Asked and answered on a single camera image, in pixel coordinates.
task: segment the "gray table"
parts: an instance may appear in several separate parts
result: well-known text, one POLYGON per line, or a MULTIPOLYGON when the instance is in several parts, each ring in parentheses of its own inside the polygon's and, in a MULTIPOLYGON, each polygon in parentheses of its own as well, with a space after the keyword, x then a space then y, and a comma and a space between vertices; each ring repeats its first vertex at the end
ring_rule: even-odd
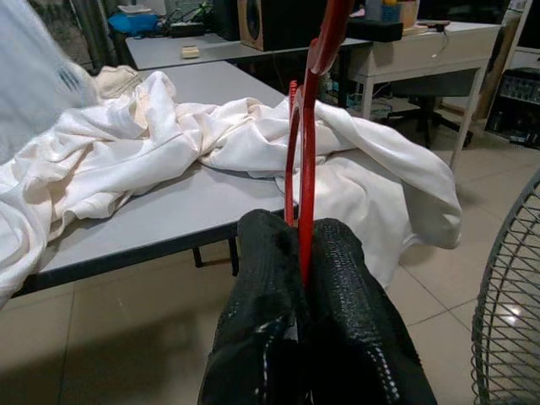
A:
MULTIPOLYGON (((353 40, 347 38, 342 48, 369 45, 367 40, 353 40)), ((127 38, 133 61, 138 70, 167 68, 173 66, 192 65, 217 61, 247 62, 249 60, 272 57, 285 53, 298 53, 307 51, 307 47, 284 49, 281 51, 258 51, 239 41, 227 41, 216 34, 187 38, 127 38), (197 59, 182 59, 181 48, 194 45, 199 48, 201 56, 197 59)))
MULTIPOLYGON (((178 102, 222 104, 252 96, 276 105, 283 99, 226 62, 164 72, 176 86, 178 102)), ((110 219, 71 224, 47 247, 38 273, 26 279, 17 295, 229 239, 243 214, 256 208, 277 212, 283 206, 274 181, 194 164, 183 176, 134 198, 110 219)))

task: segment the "fan grille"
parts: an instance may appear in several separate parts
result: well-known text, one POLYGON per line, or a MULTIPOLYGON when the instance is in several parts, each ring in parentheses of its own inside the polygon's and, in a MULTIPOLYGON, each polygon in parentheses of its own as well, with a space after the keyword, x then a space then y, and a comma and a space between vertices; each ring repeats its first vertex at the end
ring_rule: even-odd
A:
POLYGON ((491 251, 472 341, 476 404, 540 403, 540 171, 491 251))

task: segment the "red hanger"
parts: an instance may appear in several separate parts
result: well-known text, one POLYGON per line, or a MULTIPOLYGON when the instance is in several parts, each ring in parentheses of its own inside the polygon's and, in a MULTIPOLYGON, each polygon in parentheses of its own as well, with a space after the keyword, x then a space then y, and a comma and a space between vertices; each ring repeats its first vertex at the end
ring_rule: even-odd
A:
POLYGON ((307 54, 304 84, 289 86, 290 134, 285 171, 285 222, 294 225, 293 168, 298 128, 302 131, 299 241, 300 272, 307 285, 310 275, 311 237, 313 235, 313 205, 315 200, 315 100, 319 77, 328 72, 336 59, 347 29, 348 16, 354 0, 328 0, 321 33, 311 44, 307 54))

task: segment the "desk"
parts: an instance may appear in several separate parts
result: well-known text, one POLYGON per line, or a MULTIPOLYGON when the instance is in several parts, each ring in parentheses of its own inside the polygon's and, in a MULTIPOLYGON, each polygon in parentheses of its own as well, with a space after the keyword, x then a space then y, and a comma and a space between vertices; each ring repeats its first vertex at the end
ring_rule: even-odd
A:
POLYGON ((362 117, 370 118, 375 84, 476 69, 450 162, 455 170, 499 29, 491 24, 451 23, 446 27, 446 35, 427 32, 353 50, 348 77, 364 85, 362 117))
MULTIPOLYGON (((273 57, 279 54, 306 52, 306 47, 283 49, 280 51, 258 51, 241 44, 238 40, 224 40, 216 34, 187 38, 135 38, 126 39, 127 48, 132 54, 138 70, 161 69, 173 66, 193 65, 217 61, 249 62, 250 60, 273 57), (182 59, 181 48, 194 45, 201 56, 196 59, 182 59)), ((342 48, 369 45, 367 40, 345 39, 342 48)))
MULTIPOLYGON (((226 62, 163 71, 176 86, 178 102, 223 104, 250 95, 276 105, 283 99, 226 62)), ((226 240, 236 235, 236 223, 245 213, 283 207, 274 181, 194 164, 181 177, 132 199, 110 219, 71 224, 49 244, 38 273, 16 295, 226 240)))

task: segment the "tiled floor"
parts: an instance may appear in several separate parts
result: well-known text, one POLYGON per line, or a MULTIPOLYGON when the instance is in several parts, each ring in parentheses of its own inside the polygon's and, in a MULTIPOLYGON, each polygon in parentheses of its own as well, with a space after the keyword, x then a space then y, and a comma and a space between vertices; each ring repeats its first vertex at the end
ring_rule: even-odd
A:
MULTIPOLYGON (((452 132, 433 150, 450 156, 452 132)), ((464 209, 454 251, 407 251, 389 294, 441 405, 473 403, 470 323, 483 265, 540 153, 476 137, 457 172, 464 209)), ((0 403, 194 404, 217 316, 234 279, 226 244, 211 267, 189 253, 17 298, 0 311, 0 403)))

